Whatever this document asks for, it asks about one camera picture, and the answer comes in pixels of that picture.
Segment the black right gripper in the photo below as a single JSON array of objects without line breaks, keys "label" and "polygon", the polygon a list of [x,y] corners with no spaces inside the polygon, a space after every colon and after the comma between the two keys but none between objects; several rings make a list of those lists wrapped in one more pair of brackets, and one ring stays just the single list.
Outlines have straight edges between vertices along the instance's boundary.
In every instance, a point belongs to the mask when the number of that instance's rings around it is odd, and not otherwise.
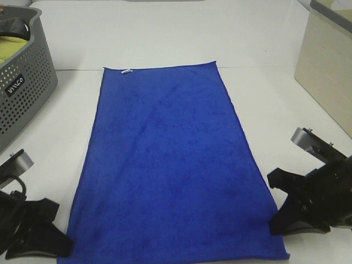
[{"label": "black right gripper", "polygon": [[269,187],[288,196],[269,221],[272,235],[326,234],[351,228],[351,157],[330,162],[303,176],[276,168]]}]

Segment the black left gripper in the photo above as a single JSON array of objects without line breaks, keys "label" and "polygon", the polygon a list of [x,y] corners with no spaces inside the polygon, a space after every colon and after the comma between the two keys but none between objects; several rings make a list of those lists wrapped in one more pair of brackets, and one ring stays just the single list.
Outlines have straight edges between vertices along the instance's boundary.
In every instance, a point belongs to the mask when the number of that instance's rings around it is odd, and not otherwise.
[{"label": "black left gripper", "polygon": [[47,198],[26,201],[22,192],[2,191],[1,249],[6,249],[5,258],[70,256],[73,241],[51,223],[58,209],[59,204]]}]

